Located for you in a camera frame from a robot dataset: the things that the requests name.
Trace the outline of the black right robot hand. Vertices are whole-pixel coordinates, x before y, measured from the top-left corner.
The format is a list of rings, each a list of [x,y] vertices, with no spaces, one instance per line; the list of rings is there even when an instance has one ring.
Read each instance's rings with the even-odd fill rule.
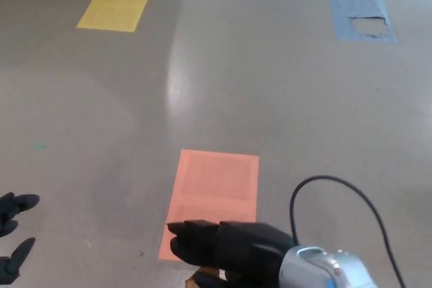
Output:
[[[189,220],[167,224],[171,252],[198,270],[193,287],[279,287],[287,233],[265,223]]]

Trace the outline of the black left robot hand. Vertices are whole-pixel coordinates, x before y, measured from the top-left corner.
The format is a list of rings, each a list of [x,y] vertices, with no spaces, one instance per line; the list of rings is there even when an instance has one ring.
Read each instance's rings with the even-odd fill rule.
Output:
[[[15,195],[9,192],[1,197],[1,237],[12,233],[18,222],[14,217],[21,212],[34,208],[40,201],[36,194]],[[24,240],[11,254],[1,257],[1,285],[11,285],[19,276],[20,268],[30,254],[36,239]]]

